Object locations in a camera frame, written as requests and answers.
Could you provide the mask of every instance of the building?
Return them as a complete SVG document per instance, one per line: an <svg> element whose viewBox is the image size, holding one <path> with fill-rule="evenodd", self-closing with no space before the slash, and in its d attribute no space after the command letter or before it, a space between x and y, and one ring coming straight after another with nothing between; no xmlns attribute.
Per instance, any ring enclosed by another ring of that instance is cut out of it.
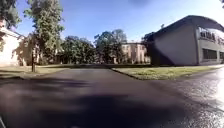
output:
<svg viewBox="0 0 224 128"><path fill-rule="evenodd" d="M149 57L147 57L147 49L145 45L141 43L125 43L122 44L122 51L124 54L123 62L130 64L137 63L150 63Z"/></svg>
<svg viewBox="0 0 224 128"><path fill-rule="evenodd" d="M151 35L152 63L211 65L224 59L224 27L202 16L187 16Z"/></svg>
<svg viewBox="0 0 224 128"><path fill-rule="evenodd" d="M0 52L0 66L19 65L18 56L13 51L19 46L19 42L24 37L7 29L4 20L0 20L0 37L5 42L3 51Z"/></svg>

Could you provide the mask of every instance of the grass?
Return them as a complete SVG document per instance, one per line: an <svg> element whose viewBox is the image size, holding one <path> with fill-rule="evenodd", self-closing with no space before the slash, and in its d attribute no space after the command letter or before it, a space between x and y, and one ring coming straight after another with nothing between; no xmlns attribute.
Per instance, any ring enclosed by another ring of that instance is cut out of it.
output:
<svg viewBox="0 0 224 128"><path fill-rule="evenodd" d="M55 73L65 69L68 68L67 67L58 68L58 65L36 66L36 72L33 73L31 72L31 66L0 67L0 78L12 78L12 77L29 78L38 75Z"/></svg>
<svg viewBox="0 0 224 128"><path fill-rule="evenodd" d="M217 69L211 66L192 67L159 67L159 68L114 68L113 70L128 74L141 80L166 80L181 76L189 76L194 73Z"/></svg>

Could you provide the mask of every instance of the sky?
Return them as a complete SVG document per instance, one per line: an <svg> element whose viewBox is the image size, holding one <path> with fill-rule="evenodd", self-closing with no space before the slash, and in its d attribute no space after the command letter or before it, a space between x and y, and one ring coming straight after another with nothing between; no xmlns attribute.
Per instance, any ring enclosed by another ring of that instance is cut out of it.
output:
<svg viewBox="0 0 224 128"><path fill-rule="evenodd" d="M16 31L28 35L34 28L32 19L24 18L29 6L26 0L17 0L22 22ZM63 8L61 37L73 35L94 41L103 31L123 29L128 41L141 41L150 32L156 32L187 16L212 18L224 25L224 9L220 0L60 0Z"/></svg>

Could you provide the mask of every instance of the wall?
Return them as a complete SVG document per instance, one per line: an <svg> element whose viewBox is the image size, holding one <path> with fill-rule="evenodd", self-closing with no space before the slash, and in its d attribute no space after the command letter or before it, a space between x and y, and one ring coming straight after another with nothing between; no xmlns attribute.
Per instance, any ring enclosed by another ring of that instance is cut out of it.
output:
<svg viewBox="0 0 224 128"><path fill-rule="evenodd" d="M197 43L198 43L199 64L200 65L221 64L222 60L220 59L219 52L224 52L224 45L218 44L218 39L219 39L219 36L222 37L224 34L223 27L214 21L203 20L200 18L194 19L194 24L195 24L195 27L197 28L196 37L197 37ZM199 27L214 33L216 41L211 41L211 40L201 38ZM203 59L203 48L217 51L217 59L213 59L213 60Z"/></svg>
<svg viewBox="0 0 224 128"><path fill-rule="evenodd" d="M195 32L191 23L157 37L155 45L175 65L197 65Z"/></svg>
<svg viewBox="0 0 224 128"><path fill-rule="evenodd" d="M18 60L16 53L13 54L13 50L19 46L21 40L17 40L16 37L5 35L3 36L5 41L4 49L0 52L0 66L17 66Z"/></svg>
<svg viewBox="0 0 224 128"><path fill-rule="evenodd" d="M150 63L150 59L145 56L147 49L142 44L139 44L139 43L123 44L122 50L123 50L123 53L126 55L125 60L130 59L131 63L133 64L136 62Z"/></svg>

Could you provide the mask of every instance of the road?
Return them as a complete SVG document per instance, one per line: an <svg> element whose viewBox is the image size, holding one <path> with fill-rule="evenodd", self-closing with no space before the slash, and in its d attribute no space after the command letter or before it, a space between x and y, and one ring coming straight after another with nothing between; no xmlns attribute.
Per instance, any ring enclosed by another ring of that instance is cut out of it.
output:
<svg viewBox="0 0 224 128"><path fill-rule="evenodd" d="M218 72L155 82L108 69L69 69L1 81L0 115L8 128L223 128L224 111L202 98L211 96L204 86L217 86L207 77Z"/></svg>

